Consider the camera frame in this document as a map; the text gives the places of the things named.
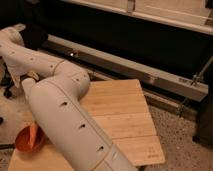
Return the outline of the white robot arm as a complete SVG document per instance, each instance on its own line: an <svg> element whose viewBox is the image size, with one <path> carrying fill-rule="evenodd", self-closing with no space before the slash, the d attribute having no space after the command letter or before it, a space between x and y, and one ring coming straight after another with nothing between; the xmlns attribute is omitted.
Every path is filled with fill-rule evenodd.
<svg viewBox="0 0 213 171"><path fill-rule="evenodd" d="M38 125L75 171L137 171L81 107L90 86L83 68L26 48L14 27L0 30L0 56Z"/></svg>

